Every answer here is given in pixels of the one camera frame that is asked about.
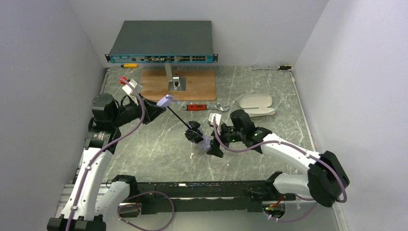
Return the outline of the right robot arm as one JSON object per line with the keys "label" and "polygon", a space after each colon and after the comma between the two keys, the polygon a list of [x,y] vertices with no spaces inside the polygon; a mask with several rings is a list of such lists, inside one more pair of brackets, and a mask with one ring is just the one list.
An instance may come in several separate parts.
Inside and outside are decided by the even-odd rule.
{"label": "right robot arm", "polygon": [[213,131],[207,154],[222,158],[224,148],[233,153],[255,151],[275,157],[300,173],[273,173],[265,181],[267,193],[309,196],[325,207],[347,201],[350,180],[336,154],[319,153],[286,141],[267,128],[257,127],[242,109],[233,111],[230,117],[233,125],[227,126],[221,121],[221,114],[209,114],[208,124]]}

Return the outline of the purple folding umbrella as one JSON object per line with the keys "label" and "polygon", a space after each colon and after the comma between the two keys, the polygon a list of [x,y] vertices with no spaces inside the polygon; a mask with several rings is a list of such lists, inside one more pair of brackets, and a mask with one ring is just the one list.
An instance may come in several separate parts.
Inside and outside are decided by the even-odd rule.
{"label": "purple folding umbrella", "polygon": [[184,121],[173,109],[170,108],[172,103],[180,103],[179,100],[173,95],[167,94],[160,99],[156,105],[160,107],[166,107],[170,112],[180,120],[187,128],[184,135],[188,141],[195,143],[204,152],[208,152],[211,149],[210,139],[203,133],[201,124],[196,121]]}

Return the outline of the beige umbrella case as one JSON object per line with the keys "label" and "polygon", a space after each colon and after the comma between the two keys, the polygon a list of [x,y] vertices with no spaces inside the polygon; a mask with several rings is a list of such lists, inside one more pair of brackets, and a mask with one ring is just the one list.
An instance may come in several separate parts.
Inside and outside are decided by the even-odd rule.
{"label": "beige umbrella case", "polygon": [[239,106],[250,117],[272,116],[276,109],[272,107],[273,99],[268,94],[247,94],[239,99]]}

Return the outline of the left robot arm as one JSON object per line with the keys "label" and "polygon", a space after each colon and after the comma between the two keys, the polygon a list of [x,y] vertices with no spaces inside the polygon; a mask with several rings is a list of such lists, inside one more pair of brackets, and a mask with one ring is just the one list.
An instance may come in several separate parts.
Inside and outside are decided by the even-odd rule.
{"label": "left robot arm", "polygon": [[140,103],[135,103],[128,95],[126,98],[128,104],[118,102],[109,93],[93,99],[93,117],[78,177],[59,217],[49,219],[47,230],[104,231],[108,221],[115,217],[119,204],[139,193],[134,176],[118,175],[107,192],[98,197],[103,175],[118,141],[123,138],[119,128],[136,119],[140,124],[148,124],[166,111],[165,107],[145,98]]}

